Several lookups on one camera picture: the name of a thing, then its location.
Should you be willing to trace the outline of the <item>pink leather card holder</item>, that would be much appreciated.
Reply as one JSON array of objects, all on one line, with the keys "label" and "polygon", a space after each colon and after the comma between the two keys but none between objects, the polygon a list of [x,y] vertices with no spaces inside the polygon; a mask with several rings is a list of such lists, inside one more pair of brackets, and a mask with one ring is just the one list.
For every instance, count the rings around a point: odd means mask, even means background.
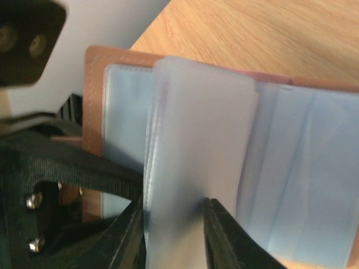
[{"label": "pink leather card holder", "polygon": [[146,268],[209,267],[206,198],[258,268],[357,256],[357,85],[91,46],[83,109],[83,147],[142,174]]}]

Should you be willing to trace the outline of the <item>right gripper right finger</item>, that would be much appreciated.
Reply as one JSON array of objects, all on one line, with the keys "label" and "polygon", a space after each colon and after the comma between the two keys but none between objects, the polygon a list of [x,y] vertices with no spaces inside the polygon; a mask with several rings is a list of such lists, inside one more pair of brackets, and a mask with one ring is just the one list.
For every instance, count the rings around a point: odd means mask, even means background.
[{"label": "right gripper right finger", "polygon": [[203,205],[207,268],[285,268],[259,246],[216,199]]}]

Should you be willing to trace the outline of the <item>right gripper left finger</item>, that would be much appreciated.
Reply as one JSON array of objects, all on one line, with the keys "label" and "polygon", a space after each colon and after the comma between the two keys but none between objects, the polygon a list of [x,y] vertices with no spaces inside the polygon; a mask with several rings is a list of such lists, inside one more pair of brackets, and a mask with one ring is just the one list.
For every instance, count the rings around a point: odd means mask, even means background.
[{"label": "right gripper left finger", "polygon": [[135,268],[143,237],[142,198],[139,198],[106,229],[67,249],[57,267]]}]

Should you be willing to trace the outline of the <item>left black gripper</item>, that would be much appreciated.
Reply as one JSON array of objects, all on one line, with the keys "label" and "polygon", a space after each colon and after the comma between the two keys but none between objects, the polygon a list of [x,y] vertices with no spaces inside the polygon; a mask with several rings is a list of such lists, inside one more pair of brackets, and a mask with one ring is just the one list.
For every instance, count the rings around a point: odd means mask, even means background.
[{"label": "left black gripper", "polygon": [[43,194],[39,206],[32,204],[39,182],[54,187],[64,182],[132,201],[142,196],[141,173],[30,130],[51,118],[50,114],[36,114],[1,124],[1,247],[7,249],[2,268],[58,268],[67,249],[110,225],[108,221],[78,225],[70,231],[69,245],[54,254],[42,253],[50,246],[50,234],[40,228],[37,214],[44,213],[43,224],[55,228],[51,219],[56,209],[50,203],[54,193]]}]

